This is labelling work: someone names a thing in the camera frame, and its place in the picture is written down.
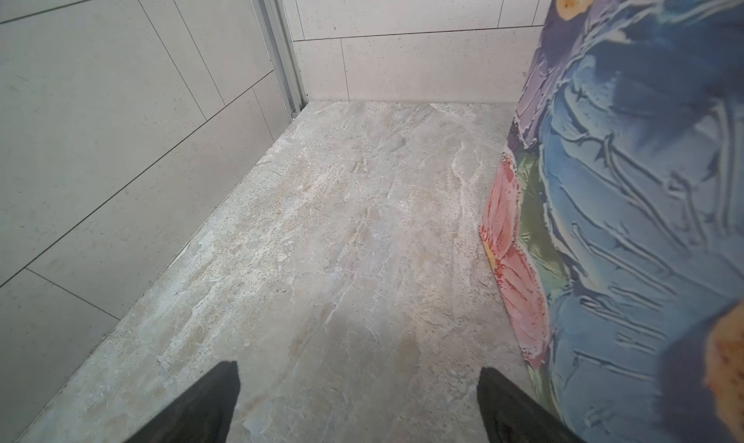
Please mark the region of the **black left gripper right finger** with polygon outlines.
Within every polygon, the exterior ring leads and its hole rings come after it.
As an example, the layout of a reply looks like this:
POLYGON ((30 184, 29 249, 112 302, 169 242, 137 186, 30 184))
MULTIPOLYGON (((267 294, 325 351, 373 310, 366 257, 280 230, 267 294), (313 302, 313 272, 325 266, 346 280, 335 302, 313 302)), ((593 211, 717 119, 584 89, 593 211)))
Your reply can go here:
POLYGON ((582 442, 493 367, 483 367, 480 371, 477 400, 489 442, 582 442))

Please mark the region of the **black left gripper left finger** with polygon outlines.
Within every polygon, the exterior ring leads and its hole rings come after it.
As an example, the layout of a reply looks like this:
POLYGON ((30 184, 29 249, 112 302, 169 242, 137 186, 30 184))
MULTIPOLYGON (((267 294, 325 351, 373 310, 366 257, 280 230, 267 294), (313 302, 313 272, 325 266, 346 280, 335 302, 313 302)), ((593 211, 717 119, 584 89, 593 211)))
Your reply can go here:
POLYGON ((238 363, 222 361, 126 442, 225 443, 239 392, 238 363))

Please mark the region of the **floral paper bag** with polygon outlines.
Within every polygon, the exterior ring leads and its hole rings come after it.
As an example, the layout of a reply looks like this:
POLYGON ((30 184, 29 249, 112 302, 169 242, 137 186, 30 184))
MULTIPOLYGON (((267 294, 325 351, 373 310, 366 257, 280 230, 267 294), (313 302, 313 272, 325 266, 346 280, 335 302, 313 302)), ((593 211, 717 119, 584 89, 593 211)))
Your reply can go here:
POLYGON ((586 442, 743 438, 743 0, 541 0, 480 239, 586 442))

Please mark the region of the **left corner aluminium post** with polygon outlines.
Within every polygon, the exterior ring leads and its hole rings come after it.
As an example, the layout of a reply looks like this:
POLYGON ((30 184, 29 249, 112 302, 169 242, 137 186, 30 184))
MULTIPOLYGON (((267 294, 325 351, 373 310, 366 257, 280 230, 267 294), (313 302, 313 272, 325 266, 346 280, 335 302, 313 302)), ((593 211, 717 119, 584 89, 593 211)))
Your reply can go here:
POLYGON ((283 0, 252 0, 269 59, 287 109, 295 119, 307 105, 283 0))

